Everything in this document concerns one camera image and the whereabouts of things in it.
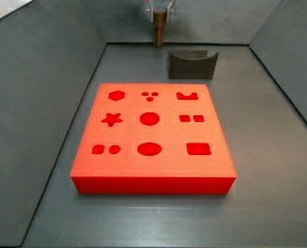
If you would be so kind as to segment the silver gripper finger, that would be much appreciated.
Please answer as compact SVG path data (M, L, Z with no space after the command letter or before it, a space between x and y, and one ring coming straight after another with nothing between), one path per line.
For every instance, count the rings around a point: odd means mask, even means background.
M174 5L175 5L175 2L177 2L177 0L170 0L169 4L166 6L167 13L171 13L173 12L173 8L174 8Z
M154 22L154 2L153 0L146 0L147 12L151 14L151 22Z

